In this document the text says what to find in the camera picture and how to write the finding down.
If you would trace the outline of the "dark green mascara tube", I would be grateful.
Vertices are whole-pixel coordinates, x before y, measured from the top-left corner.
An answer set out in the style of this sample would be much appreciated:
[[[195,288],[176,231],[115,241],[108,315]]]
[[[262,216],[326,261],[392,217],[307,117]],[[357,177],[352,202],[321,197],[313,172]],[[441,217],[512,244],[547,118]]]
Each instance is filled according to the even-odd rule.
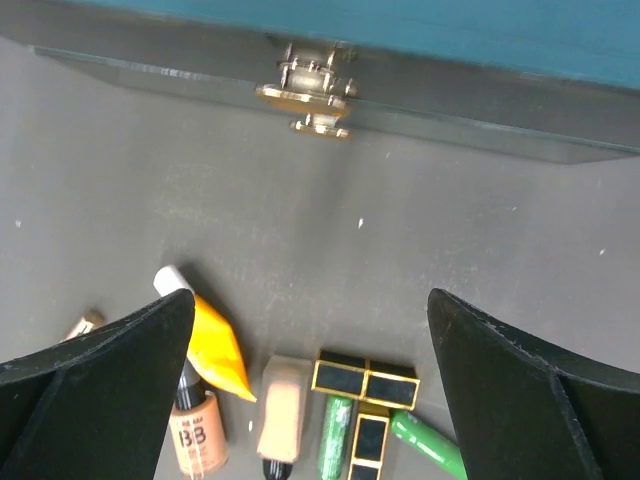
[[[352,409],[352,399],[338,395],[327,397],[318,453],[318,473],[322,480],[336,480],[341,477]]]

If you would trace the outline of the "BB cream bottle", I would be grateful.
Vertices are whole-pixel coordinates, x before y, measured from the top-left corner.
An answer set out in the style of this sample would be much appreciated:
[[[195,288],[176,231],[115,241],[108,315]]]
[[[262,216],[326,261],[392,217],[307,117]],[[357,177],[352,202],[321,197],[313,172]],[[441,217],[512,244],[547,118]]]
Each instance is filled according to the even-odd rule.
[[[180,471],[187,479],[204,479],[228,460],[217,397],[188,360],[178,380],[169,429]]]

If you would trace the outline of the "clear acrylic drawer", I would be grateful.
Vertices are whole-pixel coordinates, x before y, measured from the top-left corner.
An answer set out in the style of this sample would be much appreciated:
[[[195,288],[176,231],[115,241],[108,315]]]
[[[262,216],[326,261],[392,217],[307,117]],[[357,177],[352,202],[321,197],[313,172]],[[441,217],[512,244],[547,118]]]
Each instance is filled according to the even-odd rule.
[[[417,113],[368,101],[298,93],[276,85],[42,46],[31,46],[30,50],[106,83],[287,115],[292,131],[319,138],[350,140],[356,130],[370,130],[558,164],[608,161],[639,154],[635,147],[604,145],[440,113]]]

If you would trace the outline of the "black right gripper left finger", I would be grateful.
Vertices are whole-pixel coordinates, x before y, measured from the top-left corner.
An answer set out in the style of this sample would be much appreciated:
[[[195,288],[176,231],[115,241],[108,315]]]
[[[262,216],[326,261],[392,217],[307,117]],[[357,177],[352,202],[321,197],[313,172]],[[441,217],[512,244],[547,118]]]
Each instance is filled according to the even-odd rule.
[[[193,320],[181,289],[2,363],[2,478],[153,478]]]

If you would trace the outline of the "orange cream tube white cap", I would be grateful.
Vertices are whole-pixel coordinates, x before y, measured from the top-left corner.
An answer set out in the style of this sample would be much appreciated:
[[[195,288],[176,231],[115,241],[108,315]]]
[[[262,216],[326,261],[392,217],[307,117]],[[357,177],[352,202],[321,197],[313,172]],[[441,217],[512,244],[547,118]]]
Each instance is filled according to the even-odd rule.
[[[213,387],[255,403],[247,370],[231,324],[201,298],[173,265],[160,268],[153,286],[160,296],[186,289],[194,298],[194,322],[187,359]]]

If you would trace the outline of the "black gold lipstick horizontal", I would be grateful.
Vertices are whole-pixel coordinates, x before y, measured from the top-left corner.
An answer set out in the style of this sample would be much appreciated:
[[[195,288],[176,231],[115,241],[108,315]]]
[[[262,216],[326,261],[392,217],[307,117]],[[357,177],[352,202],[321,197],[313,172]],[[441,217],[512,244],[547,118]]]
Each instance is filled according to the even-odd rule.
[[[420,383],[413,366],[320,350],[311,389],[411,411],[417,403]]]

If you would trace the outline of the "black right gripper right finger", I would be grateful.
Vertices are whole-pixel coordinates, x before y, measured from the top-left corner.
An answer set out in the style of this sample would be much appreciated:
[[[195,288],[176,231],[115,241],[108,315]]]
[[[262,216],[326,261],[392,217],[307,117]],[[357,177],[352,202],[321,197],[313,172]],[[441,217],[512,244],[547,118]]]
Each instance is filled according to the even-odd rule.
[[[442,289],[427,317],[471,479],[636,479],[639,376],[526,333]]]

